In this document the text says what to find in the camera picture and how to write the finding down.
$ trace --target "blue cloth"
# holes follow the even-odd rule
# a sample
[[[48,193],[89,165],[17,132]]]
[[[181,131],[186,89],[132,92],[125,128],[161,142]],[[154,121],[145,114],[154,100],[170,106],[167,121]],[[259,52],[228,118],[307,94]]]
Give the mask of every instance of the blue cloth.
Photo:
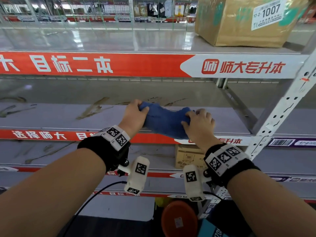
[[[181,124],[181,121],[186,121],[190,124],[190,118],[185,115],[191,110],[189,107],[185,107],[180,111],[170,111],[162,108],[159,104],[143,101],[139,106],[139,110],[141,111],[147,106],[149,106],[149,112],[146,116],[144,127],[147,127],[154,133],[174,139],[189,139]]]

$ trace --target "person's right hand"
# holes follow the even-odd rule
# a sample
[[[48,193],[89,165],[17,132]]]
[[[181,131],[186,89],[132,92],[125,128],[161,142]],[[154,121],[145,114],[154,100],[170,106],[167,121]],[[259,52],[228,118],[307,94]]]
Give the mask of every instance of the person's right hand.
[[[190,117],[190,125],[185,121],[182,121],[181,124],[190,140],[204,153],[210,147],[223,143],[213,134],[215,120],[212,119],[211,113],[206,112],[205,109],[199,109],[196,112],[189,111],[186,115]]]

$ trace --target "red bucket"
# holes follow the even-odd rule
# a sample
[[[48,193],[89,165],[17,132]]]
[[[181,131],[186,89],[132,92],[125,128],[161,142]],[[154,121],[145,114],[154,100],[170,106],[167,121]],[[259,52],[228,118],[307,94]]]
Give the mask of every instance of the red bucket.
[[[196,237],[198,219],[187,203],[177,200],[163,210],[161,226],[166,237]]]

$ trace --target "label with number 1007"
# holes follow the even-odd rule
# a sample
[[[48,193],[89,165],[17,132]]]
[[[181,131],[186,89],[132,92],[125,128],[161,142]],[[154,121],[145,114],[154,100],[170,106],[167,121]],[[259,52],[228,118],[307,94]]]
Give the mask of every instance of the label with number 1007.
[[[279,22],[284,17],[287,0],[273,0],[253,9],[251,30]]]

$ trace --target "hand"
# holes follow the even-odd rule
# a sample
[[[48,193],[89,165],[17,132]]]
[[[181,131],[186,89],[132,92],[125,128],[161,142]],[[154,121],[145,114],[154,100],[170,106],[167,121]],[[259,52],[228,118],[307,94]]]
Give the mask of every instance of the hand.
[[[185,121],[182,121],[181,124],[190,140],[192,140],[204,154],[210,147],[223,143],[213,134],[215,120],[212,119],[211,113],[206,112],[205,109],[200,109],[197,110],[196,113],[189,111],[185,115],[190,117],[190,125]]]
[[[125,109],[123,120],[118,125],[132,139],[137,132],[143,127],[149,107],[145,107],[139,111],[138,106],[142,103],[141,100],[133,100]]]

